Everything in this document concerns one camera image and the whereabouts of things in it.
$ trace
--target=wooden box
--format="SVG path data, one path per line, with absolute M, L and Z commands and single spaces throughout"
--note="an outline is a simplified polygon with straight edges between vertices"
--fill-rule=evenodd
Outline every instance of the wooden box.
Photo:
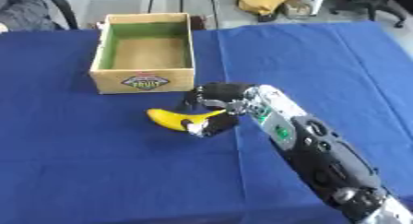
M 188 14 L 108 15 L 90 75 L 101 94 L 187 91 L 195 61 Z

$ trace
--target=fruit label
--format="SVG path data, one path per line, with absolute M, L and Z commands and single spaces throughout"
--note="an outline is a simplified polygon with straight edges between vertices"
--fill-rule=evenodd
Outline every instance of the fruit label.
M 142 90 L 151 90 L 166 85 L 168 83 L 170 83 L 168 79 L 155 76 L 129 77 L 122 82 L 122 84 L 126 86 L 140 88 Z

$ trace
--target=chair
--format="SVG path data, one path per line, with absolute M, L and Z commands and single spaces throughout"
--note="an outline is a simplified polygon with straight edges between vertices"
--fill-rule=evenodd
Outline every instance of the chair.
M 395 28 L 403 28 L 406 16 L 399 10 L 390 7 L 387 3 L 389 0 L 337 0 L 336 6 L 330 9 L 332 14 L 338 14 L 340 10 L 351 10 L 356 8 L 367 8 L 369 19 L 374 21 L 377 11 L 383 11 L 398 17 L 399 21 Z
M 78 29 L 75 13 L 72 11 L 72 7 L 67 2 L 67 0 L 52 0 L 52 2 L 62 12 L 62 14 L 63 14 L 63 16 L 64 16 L 64 18 L 67 22 L 67 26 L 70 29 Z

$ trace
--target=banana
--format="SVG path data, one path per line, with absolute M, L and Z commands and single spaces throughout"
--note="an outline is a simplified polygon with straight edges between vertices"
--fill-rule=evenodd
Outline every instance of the banana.
M 149 109 L 147 110 L 147 115 L 149 118 L 163 127 L 169 128 L 175 131 L 186 131 L 185 128 L 181 125 L 181 121 L 184 119 L 188 119 L 194 124 L 202 123 L 206 118 L 218 115 L 220 113 L 225 112 L 225 110 L 220 111 L 213 111 L 204 114 L 179 114 L 175 112 L 169 112 L 162 109 Z

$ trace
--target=robotic arm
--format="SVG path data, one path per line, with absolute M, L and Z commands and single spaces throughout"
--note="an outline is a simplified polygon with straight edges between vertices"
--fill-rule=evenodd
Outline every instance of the robotic arm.
M 413 224 L 413 216 L 382 185 L 372 168 L 337 132 L 268 85 L 210 83 L 185 95 L 181 109 L 201 104 L 226 109 L 201 124 L 183 120 L 192 135 L 214 136 L 249 114 L 274 149 L 327 205 L 357 224 Z

